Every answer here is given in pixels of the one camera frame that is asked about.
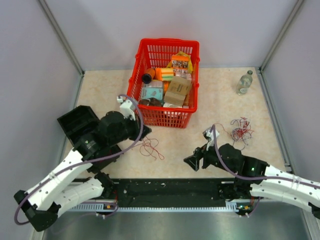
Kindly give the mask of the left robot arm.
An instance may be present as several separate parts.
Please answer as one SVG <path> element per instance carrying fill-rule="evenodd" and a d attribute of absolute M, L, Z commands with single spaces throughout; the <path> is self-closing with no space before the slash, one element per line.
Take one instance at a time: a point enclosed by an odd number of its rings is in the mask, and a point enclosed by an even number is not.
<path fill-rule="evenodd" d="M 109 111 L 98 118 L 91 107 L 81 105 L 57 119 L 73 148 L 43 180 L 14 194 L 37 232 L 48 229 L 66 211 L 92 198 L 109 198 L 114 191 L 110 177 L 101 170 L 116 162 L 125 150 L 119 143 L 134 144 L 151 133 L 141 111 Z"/>

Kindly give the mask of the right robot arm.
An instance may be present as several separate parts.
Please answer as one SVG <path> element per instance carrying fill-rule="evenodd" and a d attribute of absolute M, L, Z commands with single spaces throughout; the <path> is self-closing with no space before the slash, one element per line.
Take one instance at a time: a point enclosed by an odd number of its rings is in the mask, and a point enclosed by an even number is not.
<path fill-rule="evenodd" d="M 222 189 L 224 199 L 268 198 L 299 207 L 320 217 L 320 184 L 280 170 L 263 160 L 245 156 L 239 149 L 224 144 L 197 147 L 183 160 L 194 171 L 210 165 L 234 176 L 233 183 Z"/>

